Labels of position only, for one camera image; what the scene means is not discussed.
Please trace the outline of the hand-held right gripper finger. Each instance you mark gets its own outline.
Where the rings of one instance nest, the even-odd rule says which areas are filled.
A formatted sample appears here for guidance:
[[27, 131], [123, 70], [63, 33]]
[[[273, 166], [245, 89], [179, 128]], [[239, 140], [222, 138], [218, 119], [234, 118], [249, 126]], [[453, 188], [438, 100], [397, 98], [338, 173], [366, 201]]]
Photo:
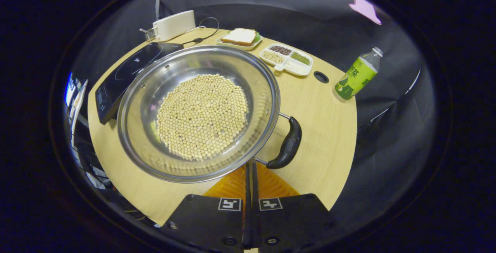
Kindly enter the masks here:
[[250, 169], [229, 173], [205, 195], [184, 197], [165, 223], [165, 235], [197, 251], [242, 251], [250, 244]]
[[335, 229], [335, 218], [317, 195], [299, 194], [272, 170], [252, 163], [253, 248], [315, 250]]

